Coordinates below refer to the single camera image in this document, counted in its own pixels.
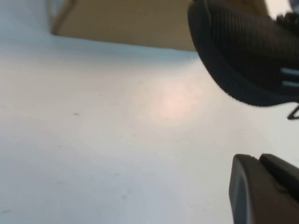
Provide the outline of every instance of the cardboard box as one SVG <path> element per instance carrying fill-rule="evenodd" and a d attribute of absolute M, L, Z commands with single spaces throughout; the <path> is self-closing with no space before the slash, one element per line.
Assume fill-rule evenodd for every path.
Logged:
<path fill-rule="evenodd" d="M 228 0 L 257 14 L 263 0 Z M 48 0 L 55 35 L 143 46 L 194 50 L 189 0 Z"/>

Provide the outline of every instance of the black shoe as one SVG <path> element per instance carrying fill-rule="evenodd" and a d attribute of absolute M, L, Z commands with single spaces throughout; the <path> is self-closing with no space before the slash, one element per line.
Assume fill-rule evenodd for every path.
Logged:
<path fill-rule="evenodd" d="M 202 62 L 227 94 L 255 106 L 299 102 L 295 15 L 276 22 L 223 0 L 195 0 L 188 20 Z"/>

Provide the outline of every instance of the shoe sole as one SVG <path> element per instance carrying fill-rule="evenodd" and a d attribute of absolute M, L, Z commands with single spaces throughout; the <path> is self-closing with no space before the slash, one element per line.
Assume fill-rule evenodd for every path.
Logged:
<path fill-rule="evenodd" d="M 217 50 L 211 37 L 211 16 L 206 0 L 189 5 L 188 22 L 194 46 L 214 81 L 234 99 L 253 106 L 274 106 L 299 102 L 299 96 L 286 96 L 267 91 L 234 70 Z"/>

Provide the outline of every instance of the white floor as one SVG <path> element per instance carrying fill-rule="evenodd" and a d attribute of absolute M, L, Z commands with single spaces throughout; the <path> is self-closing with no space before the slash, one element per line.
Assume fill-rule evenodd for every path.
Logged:
<path fill-rule="evenodd" d="M 195 53 L 50 36 L 42 0 L 3 0 L 0 224 L 232 224 L 235 154 L 299 165 L 294 106 L 234 101 Z"/>

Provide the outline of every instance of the black mesh fabric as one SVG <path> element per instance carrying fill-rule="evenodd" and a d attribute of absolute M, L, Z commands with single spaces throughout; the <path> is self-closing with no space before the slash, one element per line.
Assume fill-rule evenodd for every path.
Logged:
<path fill-rule="evenodd" d="M 280 68 L 299 69 L 299 36 L 267 16 L 207 0 L 212 38 L 225 60 L 252 82 L 275 90 Z"/>

